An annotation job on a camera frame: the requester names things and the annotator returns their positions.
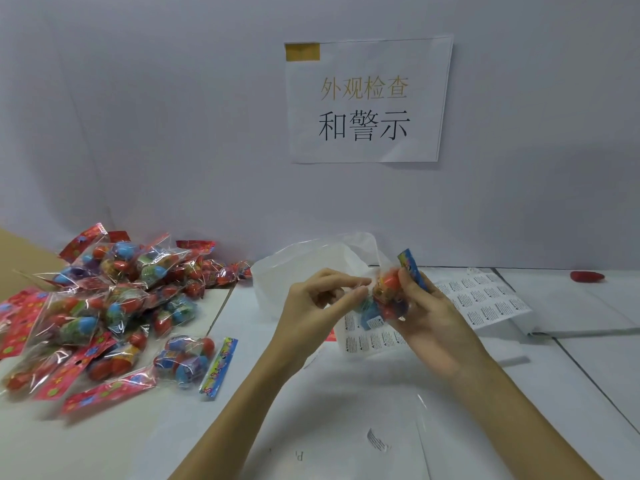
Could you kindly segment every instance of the cardboard box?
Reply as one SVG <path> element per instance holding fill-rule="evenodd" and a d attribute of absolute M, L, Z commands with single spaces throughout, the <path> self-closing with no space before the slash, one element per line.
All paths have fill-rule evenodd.
<path fill-rule="evenodd" d="M 0 228 L 0 301 L 29 285 L 43 290 L 52 287 L 33 276 L 54 273 L 68 266 L 52 251 L 39 248 L 27 239 Z"/>

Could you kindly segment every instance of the hand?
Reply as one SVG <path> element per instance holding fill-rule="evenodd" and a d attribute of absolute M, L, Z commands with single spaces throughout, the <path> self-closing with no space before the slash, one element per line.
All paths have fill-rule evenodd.
<path fill-rule="evenodd" d="M 478 367 L 495 364 L 453 303 L 424 274 L 429 292 L 404 268 L 398 276 L 410 307 L 404 321 L 389 323 L 430 370 L 452 382 Z"/>
<path fill-rule="evenodd" d="M 370 283 L 370 278 L 323 269 L 304 283 L 293 284 L 265 354 L 288 375 L 295 374 L 338 320 L 363 302 Z M 352 290 L 345 293 L 342 288 Z"/>

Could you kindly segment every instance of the left hand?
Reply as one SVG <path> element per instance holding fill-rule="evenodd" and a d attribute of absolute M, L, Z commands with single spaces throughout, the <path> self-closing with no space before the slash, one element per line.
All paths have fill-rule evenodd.
<path fill-rule="evenodd" d="M 363 302 L 370 283 L 370 278 L 323 269 L 304 283 L 293 284 L 265 355 L 289 376 L 295 374 L 338 320 Z M 352 290 L 345 293 L 342 288 Z"/>

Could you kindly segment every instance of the pile of toy packages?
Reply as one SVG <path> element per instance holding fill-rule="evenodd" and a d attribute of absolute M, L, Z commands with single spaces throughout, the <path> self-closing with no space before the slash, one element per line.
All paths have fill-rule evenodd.
<path fill-rule="evenodd" d="M 216 350 L 211 338 L 179 329 L 196 318 L 208 288 L 252 277 L 245 261 L 214 259 L 214 247 L 173 243 L 167 234 L 138 244 L 101 224 L 78 235 L 60 252 L 68 267 L 36 275 L 53 291 L 30 287 L 0 303 L 0 359 L 22 355 L 0 394 L 9 401 L 66 397 L 62 414 L 170 381 L 214 398 L 237 340 Z M 155 356 L 140 363 L 149 347 Z M 86 390 L 68 395 L 72 386 Z"/>

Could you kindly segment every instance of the yellow tape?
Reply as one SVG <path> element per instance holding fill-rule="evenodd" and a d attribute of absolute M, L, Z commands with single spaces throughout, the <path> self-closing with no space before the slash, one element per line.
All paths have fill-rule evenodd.
<path fill-rule="evenodd" d="M 320 60 L 319 43 L 286 43 L 284 50 L 287 54 L 287 62 Z"/>

